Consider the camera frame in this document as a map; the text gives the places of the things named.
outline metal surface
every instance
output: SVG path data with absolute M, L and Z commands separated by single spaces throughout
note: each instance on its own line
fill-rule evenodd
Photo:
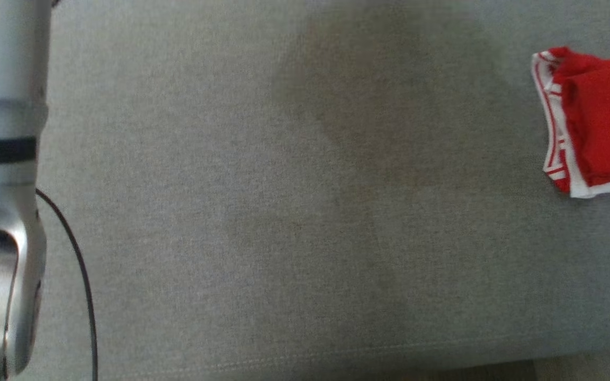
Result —
M 46 122 L 51 0 L 0 0 L 0 141 L 38 138 Z M 34 342 L 46 237 L 34 159 L 0 162 L 0 379 L 23 371 Z

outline folded garment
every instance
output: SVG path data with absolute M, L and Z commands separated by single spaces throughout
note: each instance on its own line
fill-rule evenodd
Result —
M 544 171 L 571 197 L 610 193 L 610 60 L 554 48 L 533 55 L 549 128 Z

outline wooden floor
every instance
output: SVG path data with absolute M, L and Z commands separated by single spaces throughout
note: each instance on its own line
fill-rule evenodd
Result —
M 610 353 L 512 362 L 444 372 L 373 378 L 377 381 L 610 381 Z

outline folded red cloth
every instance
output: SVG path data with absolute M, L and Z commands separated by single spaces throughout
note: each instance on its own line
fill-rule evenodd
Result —
M 554 72 L 561 85 L 562 108 L 589 186 L 610 182 L 610 60 L 578 54 L 568 48 L 549 51 L 563 60 Z

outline black band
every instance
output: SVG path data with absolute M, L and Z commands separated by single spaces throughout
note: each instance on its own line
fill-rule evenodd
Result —
M 37 139 L 20 138 L 0 140 L 0 164 L 32 161 L 37 158 Z

